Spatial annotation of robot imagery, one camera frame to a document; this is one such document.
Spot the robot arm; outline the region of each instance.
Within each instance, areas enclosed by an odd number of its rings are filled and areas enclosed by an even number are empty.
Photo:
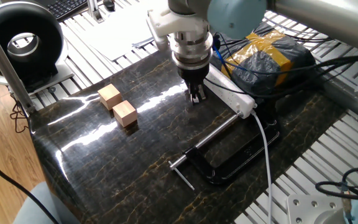
[[[243,38],[261,22],[265,0],[168,0],[148,11],[148,25],[159,50],[172,50],[178,74],[193,103],[205,99],[203,80],[209,72],[213,38],[209,25]],[[170,43],[167,35],[172,34]]]
[[[209,26],[242,39],[256,28],[266,8],[358,48],[358,1],[355,0],[167,0],[149,10],[157,47],[168,48],[194,103],[204,98],[212,37]]]

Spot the white power strip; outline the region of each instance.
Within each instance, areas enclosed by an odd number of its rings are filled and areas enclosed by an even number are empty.
[[[227,76],[214,66],[209,66],[209,73],[206,76],[212,82],[224,86],[234,91],[242,91],[236,84],[234,84]],[[247,118],[251,111],[256,107],[255,100],[249,95],[234,93],[215,86],[207,80],[204,84],[212,92],[214,92],[225,104],[227,104],[234,112],[241,114],[241,118]]]

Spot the wooden floor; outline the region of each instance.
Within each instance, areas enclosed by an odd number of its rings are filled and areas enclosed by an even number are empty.
[[[9,114],[14,100],[5,86],[0,85],[0,169],[27,190],[44,181],[37,155],[28,129],[15,132],[14,121]],[[27,125],[25,119],[18,121],[18,127]],[[0,178],[0,224],[12,223],[26,196],[13,185]]]

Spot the black marble table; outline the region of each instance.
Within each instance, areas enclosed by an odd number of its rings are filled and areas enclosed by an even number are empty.
[[[110,83],[137,108],[136,125],[122,128],[99,102],[97,91]],[[51,191],[82,223],[232,223],[267,188],[263,156],[222,186],[183,164],[179,169],[195,191],[168,165],[234,114],[207,94],[207,101],[192,106],[169,55],[157,52],[32,114],[31,136]],[[344,112],[312,91],[275,108],[282,136],[270,148],[273,179]],[[259,132],[252,119],[238,121],[208,145],[212,165]]]

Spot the wrapped package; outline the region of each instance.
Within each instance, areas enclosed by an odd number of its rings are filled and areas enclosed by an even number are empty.
[[[222,58],[226,62],[240,65],[247,70],[277,73],[315,64],[315,60],[308,49],[264,22],[244,40],[234,40],[224,34],[221,35],[227,43],[226,47],[219,35],[217,46]],[[258,74],[229,64],[226,64],[225,68],[216,52],[214,52],[211,63],[227,75],[240,89],[253,94],[269,94],[276,86],[302,75],[302,72]]]

